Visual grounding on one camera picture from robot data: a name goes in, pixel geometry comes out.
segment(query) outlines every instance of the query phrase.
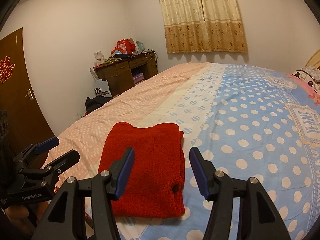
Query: bed sheet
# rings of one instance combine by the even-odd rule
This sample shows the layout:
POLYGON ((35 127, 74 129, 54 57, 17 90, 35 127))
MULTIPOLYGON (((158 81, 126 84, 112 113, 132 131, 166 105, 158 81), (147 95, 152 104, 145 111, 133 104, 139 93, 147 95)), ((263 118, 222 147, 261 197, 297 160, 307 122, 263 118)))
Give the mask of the bed sheet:
MULTIPOLYGON (((212 202, 200 195, 188 152, 203 157, 233 178, 255 176, 300 240, 320 213, 320 120, 315 99, 290 75, 253 66, 177 65, 113 99, 59 137, 47 163, 70 149, 81 162, 61 176, 96 174, 112 126, 177 123, 184 132, 185 214, 175 219, 117 218, 121 238, 202 239, 212 202)), ((239 200, 234 201, 230 238, 236 239, 239 200)), ((90 200, 86 211, 91 214, 90 200)))

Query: door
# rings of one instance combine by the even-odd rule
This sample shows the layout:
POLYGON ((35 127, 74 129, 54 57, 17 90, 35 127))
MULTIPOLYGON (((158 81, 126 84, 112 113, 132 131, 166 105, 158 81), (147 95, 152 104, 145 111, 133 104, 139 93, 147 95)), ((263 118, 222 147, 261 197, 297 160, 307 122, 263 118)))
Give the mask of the door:
MULTIPOLYGON (((0 109, 8 112, 8 140, 13 155, 54 136, 29 81, 23 54, 22 28, 0 41, 0 109)), ((39 163, 47 155, 41 156, 39 163)))

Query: bed headboard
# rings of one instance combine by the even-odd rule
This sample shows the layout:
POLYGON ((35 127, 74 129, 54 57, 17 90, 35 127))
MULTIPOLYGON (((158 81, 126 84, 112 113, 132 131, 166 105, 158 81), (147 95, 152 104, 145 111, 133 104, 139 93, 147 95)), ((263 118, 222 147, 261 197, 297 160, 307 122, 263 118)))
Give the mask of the bed headboard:
POLYGON ((309 66, 314 66, 318 69, 320 69, 320 50, 318 50, 312 57, 311 59, 308 61, 308 63, 306 64, 306 67, 309 66))

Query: metal screw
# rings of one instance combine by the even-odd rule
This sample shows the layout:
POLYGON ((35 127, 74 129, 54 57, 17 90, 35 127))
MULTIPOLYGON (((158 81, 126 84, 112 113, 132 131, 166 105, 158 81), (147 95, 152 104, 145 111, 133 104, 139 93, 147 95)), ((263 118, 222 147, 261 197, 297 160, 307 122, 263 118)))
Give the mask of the metal screw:
POLYGON ((251 177, 251 178, 250 178, 250 182, 251 182, 252 184, 257 184, 257 183, 258 183, 258 179, 255 178, 255 177, 251 177))
POLYGON ((69 177, 67 178, 68 183, 73 183, 75 181, 75 177, 69 177))
POLYGON ((109 174, 110 174, 109 171, 101 171, 101 172, 100 172, 100 175, 101 175, 102 177, 109 176, 109 174))
POLYGON ((223 177, 224 176, 223 171, 216 171, 215 174, 216 174, 217 177, 223 177))

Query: wooden desk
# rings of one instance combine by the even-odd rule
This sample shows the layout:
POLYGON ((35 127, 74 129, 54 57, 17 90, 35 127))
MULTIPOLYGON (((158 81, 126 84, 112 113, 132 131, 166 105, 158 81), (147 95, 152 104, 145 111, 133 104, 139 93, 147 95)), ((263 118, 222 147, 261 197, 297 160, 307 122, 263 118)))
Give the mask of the wooden desk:
POLYGON ((93 68, 103 81, 108 80, 112 96, 134 87, 133 75, 143 73, 144 80, 158 74, 155 52, 141 53, 133 58, 118 60, 110 65, 93 68))

